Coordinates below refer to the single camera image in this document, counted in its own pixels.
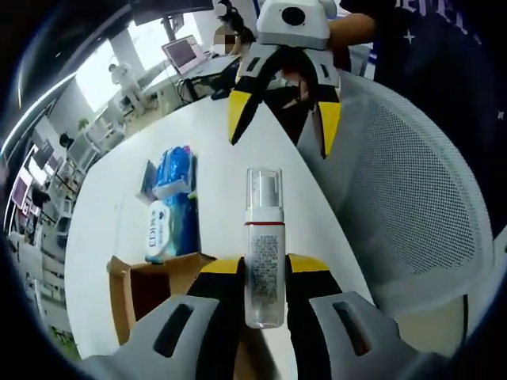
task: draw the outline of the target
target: white mesh chair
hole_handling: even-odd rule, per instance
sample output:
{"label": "white mesh chair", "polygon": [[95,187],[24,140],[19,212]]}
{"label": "white mesh chair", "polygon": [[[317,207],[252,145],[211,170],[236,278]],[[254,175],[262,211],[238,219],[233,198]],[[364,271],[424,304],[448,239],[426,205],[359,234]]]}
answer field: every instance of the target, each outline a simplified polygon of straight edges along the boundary
{"label": "white mesh chair", "polygon": [[307,123],[298,150],[334,209],[377,305],[426,310],[493,269],[475,178],[444,133],[405,98],[341,73],[342,119],[326,160]]}

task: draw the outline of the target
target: person's arm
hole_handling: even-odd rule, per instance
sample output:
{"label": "person's arm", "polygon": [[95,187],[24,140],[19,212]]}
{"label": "person's arm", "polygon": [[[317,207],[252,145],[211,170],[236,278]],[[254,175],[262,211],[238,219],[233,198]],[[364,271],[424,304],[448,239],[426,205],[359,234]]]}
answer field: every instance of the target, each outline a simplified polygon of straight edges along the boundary
{"label": "person's arm", "polygon": [[375,27],[375,20],[363,13],[352,13],[332,20],[330,21],[330,48],[337,50],[350,45],[372,42]]}

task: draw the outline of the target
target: white table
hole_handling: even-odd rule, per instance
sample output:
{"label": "white table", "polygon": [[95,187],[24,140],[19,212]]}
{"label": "white table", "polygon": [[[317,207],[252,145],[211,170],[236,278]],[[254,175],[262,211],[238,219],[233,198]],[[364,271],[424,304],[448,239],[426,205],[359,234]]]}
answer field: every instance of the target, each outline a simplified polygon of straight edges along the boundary
{"label": "white table", "polygon": [[[147,206],[135,198],[136,173],[172,146],[197,154],[202,251],[244,253],[246,169],[282,168],[287,252],[318,257],[344,291],[372,300],[356,258],[320,187],[273,114],[263,104],[239,142],[227,139],[227,100],[203,99],[132,136],[89,171],[74,209],[67,243],[65,289],[72,333],[82,358],[118,348],[106,264],[117,255],[144,260]],[[286,324],[265,331],[282,378],[294,378]]]}

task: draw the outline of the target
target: product label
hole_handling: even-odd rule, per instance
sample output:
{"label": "product label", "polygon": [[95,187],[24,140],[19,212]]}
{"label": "product label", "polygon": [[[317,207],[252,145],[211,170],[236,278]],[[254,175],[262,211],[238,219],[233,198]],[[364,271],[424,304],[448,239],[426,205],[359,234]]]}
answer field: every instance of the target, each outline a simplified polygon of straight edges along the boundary
{"label": "product label", "polygon": [[272,304],[276,302],[278,236],[253,236],[252,253],[253,304]]}

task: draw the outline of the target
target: computer monitor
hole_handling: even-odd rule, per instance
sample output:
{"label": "computer monitor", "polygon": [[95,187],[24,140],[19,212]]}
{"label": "computer monitor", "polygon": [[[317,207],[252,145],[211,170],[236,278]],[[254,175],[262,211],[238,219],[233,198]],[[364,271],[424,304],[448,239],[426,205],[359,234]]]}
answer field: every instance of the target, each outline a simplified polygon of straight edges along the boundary
{"label": "computer monitor", "polygon": [[28,195],[32,182],[33,178],[29,171],[25,168],[21,168],[16,181],[14,182],[12,192],[12,201],[20,209],[23,209],[23,206],[25,205],[26,196]]}
{"label": "computer monitor", "polygon": [[206,55],[194,36],[169,42],[162,46],[162,50],[179,75],[188,73],[206,60]]}

